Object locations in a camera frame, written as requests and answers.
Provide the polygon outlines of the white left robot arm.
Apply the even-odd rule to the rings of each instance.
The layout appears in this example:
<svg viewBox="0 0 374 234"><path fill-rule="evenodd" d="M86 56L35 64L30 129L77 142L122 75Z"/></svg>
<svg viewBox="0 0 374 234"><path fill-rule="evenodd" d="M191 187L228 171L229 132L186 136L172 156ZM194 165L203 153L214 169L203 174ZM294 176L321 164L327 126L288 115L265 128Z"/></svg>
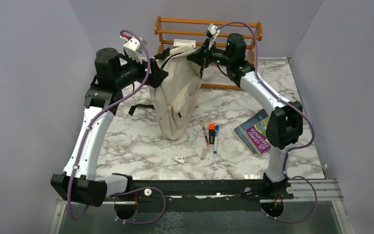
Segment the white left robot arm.
<svg viewBox="0 0 374 234"><path fill-rule="evenodd" d="M132 177L113 173L96 180L97 161L106 132L126 100L122 90L135 82L156 86L168 75L156 59L136 61L128 52L100 49L94 61L95 76L85 94L84 118L73 153L62 173L54 174L51 186L67 202L99 207L106 197L121 200L133 196Z"/></svg>

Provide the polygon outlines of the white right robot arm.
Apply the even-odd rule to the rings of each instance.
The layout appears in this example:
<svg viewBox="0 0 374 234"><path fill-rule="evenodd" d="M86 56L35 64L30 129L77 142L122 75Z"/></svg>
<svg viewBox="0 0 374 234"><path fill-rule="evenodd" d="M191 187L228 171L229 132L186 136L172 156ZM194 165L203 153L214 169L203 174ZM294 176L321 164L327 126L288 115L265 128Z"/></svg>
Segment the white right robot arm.
<svg viewBox="0 0 374 234"><path fill-rule="evenodd" d="M265 197L274 198L287 183L288 151L303 132L302 105L283 98L261 78L255 66L246 60L246 48L243 35L232 33L227 37L225 50L216 48L206 39L187 59L203 68L211 63L226 67L229 79L247 91L268 113L265 134L271 149L261 187Z"/></svg>

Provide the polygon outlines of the beige canvas backpack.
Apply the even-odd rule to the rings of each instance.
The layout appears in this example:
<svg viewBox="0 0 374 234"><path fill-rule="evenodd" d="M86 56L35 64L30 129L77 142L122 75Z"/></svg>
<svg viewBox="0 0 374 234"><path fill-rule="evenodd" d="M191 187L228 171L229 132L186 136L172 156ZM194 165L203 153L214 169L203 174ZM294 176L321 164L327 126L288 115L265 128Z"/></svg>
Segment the beige canvas backpack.
<svg viewBox="0 0 374 234"><path fill-rule="evenodd" d="M202 84L202 68L189 61L192 47L166 49L154 58L168 75L157 88L150 87L150 98L164 137L179 139L186 130L196 106Z"/></svg>

